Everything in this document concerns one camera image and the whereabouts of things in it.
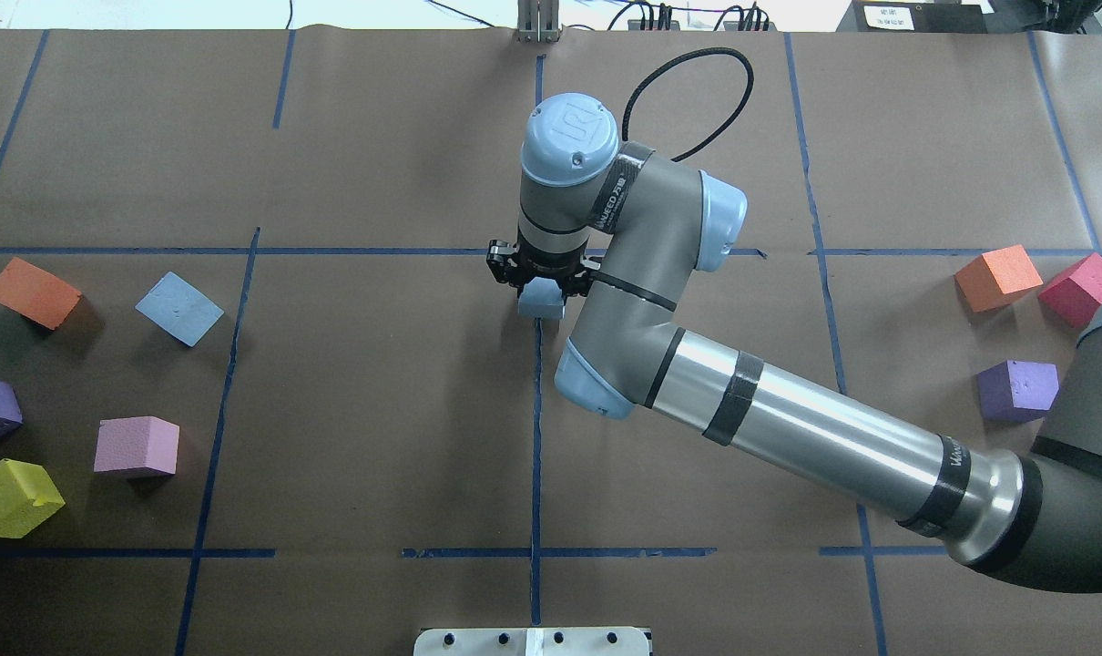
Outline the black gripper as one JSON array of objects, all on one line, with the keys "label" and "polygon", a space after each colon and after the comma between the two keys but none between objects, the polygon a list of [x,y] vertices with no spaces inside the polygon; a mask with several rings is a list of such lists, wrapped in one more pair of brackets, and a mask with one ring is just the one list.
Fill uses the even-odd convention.
[{"label": "black gripper", "polygon": [[487,265],[497,282],[522,292],[534,282],[553,282],[559,293],[588,295],[601,267],[599,256],[587,256],[586,246],[568,252],[551,252],[534,248],[530,241],[491,240],[487,248]]}]

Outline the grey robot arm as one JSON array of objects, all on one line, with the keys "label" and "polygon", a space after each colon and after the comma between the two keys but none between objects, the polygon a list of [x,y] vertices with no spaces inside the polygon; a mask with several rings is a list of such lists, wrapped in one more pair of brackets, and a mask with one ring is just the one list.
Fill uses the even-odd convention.
[{"label": "grey robot arm", "polygon": [[585,295],[557,389],[594,415],[636,406],[846,493],[991,578],[1102,593],[1102,304],[1028,453],[981,453],[673,323],[719,269],[746,195],[623,141],[608,108],[560,93],[527,118],[516,245],[498,282]]}]

